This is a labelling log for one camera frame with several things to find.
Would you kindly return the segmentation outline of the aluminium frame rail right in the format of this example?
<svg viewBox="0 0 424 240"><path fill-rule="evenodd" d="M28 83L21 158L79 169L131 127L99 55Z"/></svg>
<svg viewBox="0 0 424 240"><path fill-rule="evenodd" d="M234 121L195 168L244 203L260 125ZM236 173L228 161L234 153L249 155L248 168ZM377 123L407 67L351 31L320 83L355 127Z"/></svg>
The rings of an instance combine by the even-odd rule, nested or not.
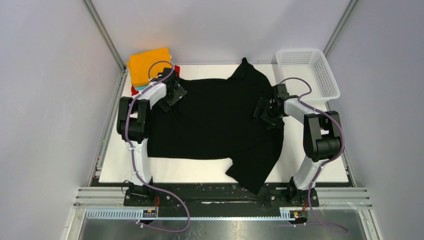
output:
<svg viewBox="0 0 424 240"><path fill-rule="evenodd" d="M360 1L359 0L349 0L348 1L346 8L344 9L343 13L341 14L335 28L333 29L324 49L322 51L325 56L328 56L329 53L331 52L332 48L334 47L336 41L339 38L339 35L341 34L344 26L346 25L351 14L353 13L354 9L356 8L358 2L360 2Z"/></svg>

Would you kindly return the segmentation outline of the orange folded t shirt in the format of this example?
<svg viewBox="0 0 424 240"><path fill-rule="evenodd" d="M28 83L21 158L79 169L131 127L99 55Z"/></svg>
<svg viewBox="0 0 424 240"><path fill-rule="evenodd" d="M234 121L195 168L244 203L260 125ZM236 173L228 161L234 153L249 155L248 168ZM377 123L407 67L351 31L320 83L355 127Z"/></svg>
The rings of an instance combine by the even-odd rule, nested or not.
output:
<svg viewBox="0 0 424 240"><path fill-rule="evenodd" d="M127 63L131 84L134 88L147 85L150 79L156 78L164 68L171 68L169 64L171 61L171 54L167 47L131 55Z"/></svg>

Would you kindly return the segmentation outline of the white plastic basket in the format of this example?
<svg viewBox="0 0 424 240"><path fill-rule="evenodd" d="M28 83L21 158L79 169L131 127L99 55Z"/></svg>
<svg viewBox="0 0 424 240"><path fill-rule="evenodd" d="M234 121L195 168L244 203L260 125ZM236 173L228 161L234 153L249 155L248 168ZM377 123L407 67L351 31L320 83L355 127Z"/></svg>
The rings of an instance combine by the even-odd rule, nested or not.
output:
<svg viewBox="0 0 424 240"><path fill-rule="evenodd" d="M317 48L281 49L275 53L281 78L300 78L311 86L302 97L308 104L325 103L341 96L339 86L324 53Z"/></svg>

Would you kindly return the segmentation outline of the black t shirt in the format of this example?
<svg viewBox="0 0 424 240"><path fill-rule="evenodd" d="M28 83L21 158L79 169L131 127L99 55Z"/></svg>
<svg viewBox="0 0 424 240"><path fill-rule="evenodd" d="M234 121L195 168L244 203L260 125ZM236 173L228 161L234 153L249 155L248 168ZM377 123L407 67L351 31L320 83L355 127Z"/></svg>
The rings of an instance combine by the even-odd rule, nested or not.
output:
<svg viewBox="0 0 424 240"><path fill-rule="evenodd" d="M169 111L152 108L147 154L151 158L229 158L226 175L257 195L283 148L284 128L254 116L272 98L268 78L246 58L226 79L180 79L186 95Z"/></svg>

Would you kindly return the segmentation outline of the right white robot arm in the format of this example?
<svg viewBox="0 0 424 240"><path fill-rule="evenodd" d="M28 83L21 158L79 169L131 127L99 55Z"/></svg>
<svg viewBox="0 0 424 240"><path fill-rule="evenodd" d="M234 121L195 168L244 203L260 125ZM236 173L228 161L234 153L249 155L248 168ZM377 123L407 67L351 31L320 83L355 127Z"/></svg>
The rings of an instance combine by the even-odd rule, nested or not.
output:
<svg viewBox="0 0 424 240"><path fill-rule="evenodd" d="M323 111L290 95L285 84L272 88L271 99L260 97L253 117L266 123L269 129L281 129L283 117L292 117L303 125L304 160L297 173L290 179L287 201L293 206L306 199L305 191L311 190L324 166L336 160L345 149L345 136L337 111Z"/></svg>

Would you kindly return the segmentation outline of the red folded t shirt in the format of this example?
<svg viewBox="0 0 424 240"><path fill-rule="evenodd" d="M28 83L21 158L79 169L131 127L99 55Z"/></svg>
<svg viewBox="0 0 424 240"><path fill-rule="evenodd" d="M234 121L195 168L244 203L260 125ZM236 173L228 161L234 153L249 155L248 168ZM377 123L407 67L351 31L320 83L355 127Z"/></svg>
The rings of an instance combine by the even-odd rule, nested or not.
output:
<svg viewBox="0 0 424 240"><path fill-rule="evenodd" d="M174 71L176 72L176 75L179 77L180 76L180 71L181 71L181 68L180 68L180 66L179 65L175 65L174 66ZM134 89L134 86L132 85L131 86L131 95L132 96L134 96L134 95L136 95L136 94L138 94L138 93L140 93L141 91L136 91L135 89Z"/></svg>

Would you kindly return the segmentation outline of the teal folded t shirt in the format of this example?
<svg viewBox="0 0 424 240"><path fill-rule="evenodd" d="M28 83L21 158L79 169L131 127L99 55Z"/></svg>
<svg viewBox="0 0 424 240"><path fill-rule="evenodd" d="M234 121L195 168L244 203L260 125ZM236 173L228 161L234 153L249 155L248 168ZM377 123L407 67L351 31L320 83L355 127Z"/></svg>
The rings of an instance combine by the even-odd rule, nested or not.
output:
<svg viewBox="0 0 424 240"><path fill-rule="evenodd" d="M140 92L140 91L143 91L144 89L146 89L147 87L149 87L149 85L137 86L137 87L134 87L134 89L137 92Z"/></svg>

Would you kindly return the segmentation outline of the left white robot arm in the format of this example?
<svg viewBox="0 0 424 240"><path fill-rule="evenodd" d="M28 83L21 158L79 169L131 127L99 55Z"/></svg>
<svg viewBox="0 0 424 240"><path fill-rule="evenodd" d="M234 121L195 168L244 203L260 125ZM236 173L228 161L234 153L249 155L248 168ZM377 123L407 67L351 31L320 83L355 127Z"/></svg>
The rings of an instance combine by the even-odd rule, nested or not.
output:
<svg viewBox="0 0 424 240"><path fill-rule="evenodd" d="M116 130L125 142L131 164L126 195L129 198L135 196L144 206L155 200L147 150L152 129L152 108L158 105L168 112L186 94L187 91L180 85L179 73L166 67L142 91L131 97L123 96L119 100Z"/></svg>

